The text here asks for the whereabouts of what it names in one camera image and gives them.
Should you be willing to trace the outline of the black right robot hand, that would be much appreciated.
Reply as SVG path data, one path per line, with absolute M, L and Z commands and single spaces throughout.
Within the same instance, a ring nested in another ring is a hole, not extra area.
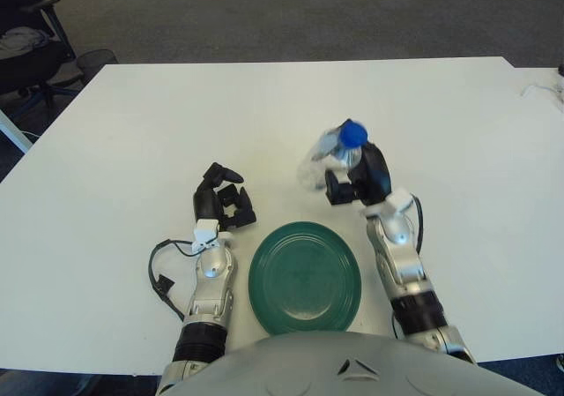
M 360 162 L 348 173 L 348 182 L 340 182 L 336 174 L 325 172 L 326 197 L 331 205 L 359 200 L 364 206 L 377 205 L 391 193 L 391 178 L 380 149 L 367 142 L 361 147 Z

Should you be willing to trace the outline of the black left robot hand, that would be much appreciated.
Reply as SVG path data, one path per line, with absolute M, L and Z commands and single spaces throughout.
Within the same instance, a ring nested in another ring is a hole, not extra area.
M 255 223 L 256 213 L 243 183 L 241 175 L 213 162 L 193 195 L 196 220 L 217 220 L 220 231 Z

